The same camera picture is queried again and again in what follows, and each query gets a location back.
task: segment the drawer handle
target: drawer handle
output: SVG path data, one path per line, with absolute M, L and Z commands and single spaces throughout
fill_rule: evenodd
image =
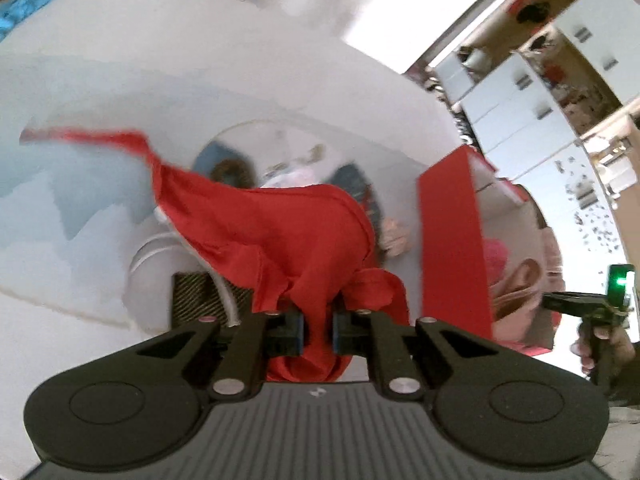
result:
M 618 60 L 617 59 L 612 59 L 611 61 L 609 61 L 608 63 L 605 63 L 604 65 L 604 70 L 605 72 L 608 72 L 609 70 L 611 70 L 613 67 L 615 67 L 618 64 Z
M 542 112 L 539 116 L 538 116 L 538 120 L 541 121 L 542 119 L 544 119 L 546 116 L 548 116 L 551 112 L 553 112 L 553 110 L 551 108 L 547 108 L 544 112 Z
M 516 86 L 518 87 L 518 90 L 524 90 L 525 88 L 528 88 L 531 83 L 533 83 L 532 79 L 528 75 L 524 75 L 516 81 Z
M 584 211 L 588 207 L 591 207 L 593 204 L 598 203 L 598 196 L 596 195 L 596 192 L 591 189 L 588 193 L 579 196 L 578 202 L 580 204 L 580 209 Z
M 575 37 L 580 41 L 580 43 L 584 43 L 587 41 L 593 34 L 587 27 L 581 28 L 578 32 L 575 33 Z

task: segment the red cloth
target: red cloth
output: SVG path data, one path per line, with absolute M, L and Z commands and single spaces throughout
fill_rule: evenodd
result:
M 24 132 L 22 140 L 37 138 Z M 305 315 L 309 342 L 298 358 L 269 364 L 273 381 L 335 381 L 350 357 L 334 355 L 330 301 L 341 291 L 348 309 L 383 310 L 408 324 L 402 281 L 374 260 L 374 233 L 358 203 L 334 186 L 236 189 L 168 164 L 141 132 L 51 131 L 47 138 L 103 144 L 144 158 L 156 202 L 174 228 L 213 269 L 254 289 L 253 311 L 292 301 Z
M 524 4 L 527 0 L 513 0 L 509 7 L 507 7 L 507 14 L 511 16 L 516 16 L 524 7 Z

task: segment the blue object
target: blue object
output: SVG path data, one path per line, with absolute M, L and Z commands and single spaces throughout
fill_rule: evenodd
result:
M 252 167 L 251 161 L 248 160 L 242 153 L 226 147 L 224 144 L 218 142 L 217 140 L 212 140 L 197 156 L 195 162 L 193 163 L 191 171 L 208 178 L 211 171 L 213 171 L 213 168 L 215 168 L 223 160 L 229 159 L 240 160 L 247 164 L 250 168 Z M 226 182 L 226 184 L 229 184 L 230 186 L 233 185 L 233 183 L 231 182 Z
M 47 5 L 51 0 L 11 0 L 0 7 L 0 41 L 14 30 L 36 10 Z
M 326 184 L 333 184 L 341 188 L 349 193 L 357 203 L 366 205 L 366 213 L 376 234 L 376 241 L 379 241 L 380 233 L 382 232 L 382 210 L 373 191 L 373 186 L 367 180 L 363 171 L 353 163 L 347 164 L 338 168 L 331 178 L 326 181 Z

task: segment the white table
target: white table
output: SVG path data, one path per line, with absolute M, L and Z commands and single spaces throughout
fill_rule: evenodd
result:
M 12 225 L 0 234 L 0 292 L 7 291 L 6 272 L 23 266 L 18 280 L 29 279 L 30 265 L 38 264 L 38 275 L 22 284 L 25 294 L 14 296 L 47 303 L 42 296 L 56 288 L 60 295 L 46 298 L 51 309 L 77 314 L 69 304 L 82 296 L 84 316 L 110 318 L 109 326 L 89 330 L 49 311 L 59 322 L 38 323 L 41 307 L 21 308 L 0 295 L 2 312 L 24 312 L 12 317 L 11 328 L 24 348 L 0 337 L 0 353 L 17 356 L 9 364 L 0 360 L 4 480 L 36 463 L 20 424 L 26 394 L 64 368 L 144 337 L 127 328 L 121 311 L 116 316 L 116 298 L 91 298 L 105 295 L 100 276 L 124 273 L 127 251 L 144 235 L 152 206 L 145 170 L 116 154 L 107 164 L 69 146 L 18 146 L 32 116 L 62 109 L 75 124 L 138 127 L 163 158 L 185 167 L 216 134 L 243 121 L 286 121 L 322 137 L 356 160 L 385 214 L 414 233 L 414 249 L 390 269 L 405 282 L 415 317 L 421 299 L 415 178 L 460 140 L 444 107 L 410 81 L 338 40 L 238 0 L 55 0 L 0 42 L 0 74 L 0 224 Z M 29 192 L 12 195 L 24 183 Z M 9 259 L 8 248 L 17 257 Z M 30 286 L 36 278 L 38 286 Z M 70 295 L 74 286 L 81 289 Z M 109 290 L 117 286 L 112 280 Z

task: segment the black plastic handle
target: black plastic handle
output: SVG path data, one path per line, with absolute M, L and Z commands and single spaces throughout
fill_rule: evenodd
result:
M 575 37 L 580 43 L 585 43 L 592 36 L 593 34 L 587 27 L 581 28 L 575 35 Z
M 617 64 L 618 64 L 618 60 L 617 59 L 611 59 L 609 62 L 605 63 L 605 65 L 604 65 L 605 72 L 608 72 L 613 67 L 615 67 Z
M 522 91 L 525 88 L 528 88 L 531 83 L 533 83 L 532 79 L 528 75 L 524 75 L 516 81 L 516 86 L 518 87 L 518 90 Z
M 547 108 L 545 111 L 543 111 L 542 113 L 540 113 L 540 115 L 538 115 L 538 120 L 541 121 L 542 119 L 544 119 L 546 116 L 548 116 L 551 112 L 553 112 L 552 108 Z
M 593 358 L 595 362 L 595 368 L 591 371 L 589 379 L 606 393 L 611 388 L 614 353 L 613 347 L 608 339 L 596 337 L 593 332 L 596 326 L 597 325 L 594 325 L 590 320 L 585 320 L 583 325 L 584 333 L 589 337 L 591 358 Z

